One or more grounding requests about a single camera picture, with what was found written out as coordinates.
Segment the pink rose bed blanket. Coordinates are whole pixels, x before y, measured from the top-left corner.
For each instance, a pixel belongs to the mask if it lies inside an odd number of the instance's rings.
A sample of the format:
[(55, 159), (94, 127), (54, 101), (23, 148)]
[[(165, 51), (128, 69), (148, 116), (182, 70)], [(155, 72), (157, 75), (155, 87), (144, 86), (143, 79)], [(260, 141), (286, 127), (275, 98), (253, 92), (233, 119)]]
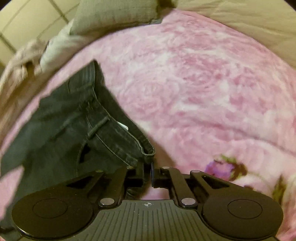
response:
[(201, 15), (171, 11), (78, 52), (32, 100), (6, 151), (48, 96), (90, 60), (156, 148), (156, 161), (200, 169), (278, 201), (280, 240), (295, 240), (295, 71), (255, 40)]

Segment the grey pillow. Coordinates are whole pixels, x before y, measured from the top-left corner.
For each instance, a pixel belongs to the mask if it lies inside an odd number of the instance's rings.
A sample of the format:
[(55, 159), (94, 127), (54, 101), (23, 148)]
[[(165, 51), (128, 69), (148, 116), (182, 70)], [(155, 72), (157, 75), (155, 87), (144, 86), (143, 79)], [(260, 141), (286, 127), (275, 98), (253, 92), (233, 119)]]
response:
[(148, 25), (159, 20), (160, 5), (155, 0), (81, 1), (74, 16), (71, 34), (112, 31)]

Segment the pink folded quilt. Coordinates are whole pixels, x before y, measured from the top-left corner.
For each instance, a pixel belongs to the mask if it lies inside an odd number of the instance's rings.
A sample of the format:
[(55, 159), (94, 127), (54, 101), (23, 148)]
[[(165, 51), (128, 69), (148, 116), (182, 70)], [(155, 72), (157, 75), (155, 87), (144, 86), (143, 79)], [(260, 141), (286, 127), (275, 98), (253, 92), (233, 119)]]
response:
[(47, 42), (33, 39), (22, 46), (6, 65), (1, 76), (1, 140), (29, 101), (27, 93), (41, 72), (40, 60)]

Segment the white wardrobe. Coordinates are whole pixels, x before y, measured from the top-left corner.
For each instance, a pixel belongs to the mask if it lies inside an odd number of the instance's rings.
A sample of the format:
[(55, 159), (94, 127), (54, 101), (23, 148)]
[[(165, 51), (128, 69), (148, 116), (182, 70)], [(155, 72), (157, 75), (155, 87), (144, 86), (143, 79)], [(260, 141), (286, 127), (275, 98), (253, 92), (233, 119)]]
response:
[(47, 41), (74, 18), (79, 1), (10, 1), (1, 9), (1, 63), (32, 39)]

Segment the dark blue folded jeans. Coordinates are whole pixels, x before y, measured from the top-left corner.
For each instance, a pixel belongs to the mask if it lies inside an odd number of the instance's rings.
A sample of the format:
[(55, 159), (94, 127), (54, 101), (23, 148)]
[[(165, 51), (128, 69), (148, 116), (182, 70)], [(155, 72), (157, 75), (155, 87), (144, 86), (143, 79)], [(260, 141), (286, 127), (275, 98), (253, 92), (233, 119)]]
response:
[(13, 196), (27, 194), (103, 170), (144, 168), (149, 178), (153, 145), (120, 108), (104, 83), (97, 61), (91, 61), (49, 96), (22, 127), (1, 160), (3, 175), (24, 172)]

